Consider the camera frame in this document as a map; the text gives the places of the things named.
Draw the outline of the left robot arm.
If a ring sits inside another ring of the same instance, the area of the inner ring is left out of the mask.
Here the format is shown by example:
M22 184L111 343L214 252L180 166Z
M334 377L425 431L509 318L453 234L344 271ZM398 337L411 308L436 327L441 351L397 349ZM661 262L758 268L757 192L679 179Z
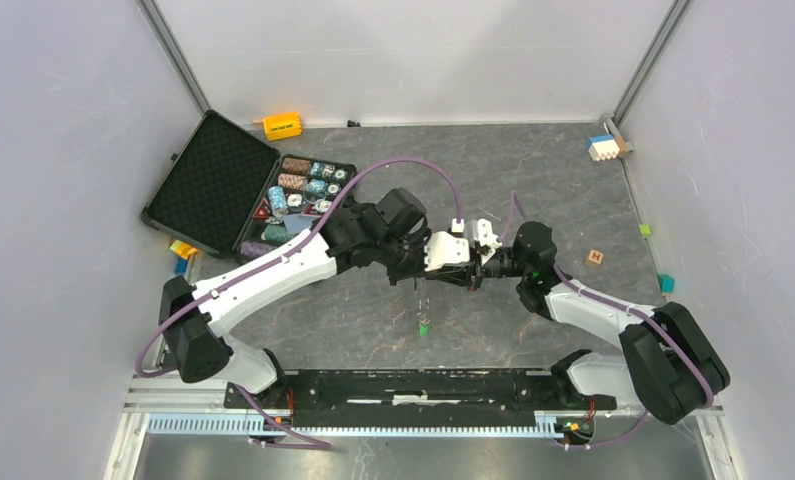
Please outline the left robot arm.
M378 263L391 284L423 278L471 260L464 224L432 232L426 210L404 188L377 203L337 206L285 245L237 269L196 284L183 276L162 288L162 336L186 383L217 378L244 387L263 407L279 405L287 381L266 349L232 338L231 330L261 308L351 268Z

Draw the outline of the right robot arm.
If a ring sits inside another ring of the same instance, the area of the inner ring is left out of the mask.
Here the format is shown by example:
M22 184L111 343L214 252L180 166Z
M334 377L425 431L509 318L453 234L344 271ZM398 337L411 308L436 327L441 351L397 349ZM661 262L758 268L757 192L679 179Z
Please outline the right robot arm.
M729 387L728 368L686 306L636 304L599 292L566 274L557 253L551 228L535 221L523 223L509 246L478 220L457 233L432 234L422 249L428 277L452 274L469 290L485 279L516 278L528 312L618 349L613 356L585 350L557 363L550 392L564 408L607 396L674 425Z

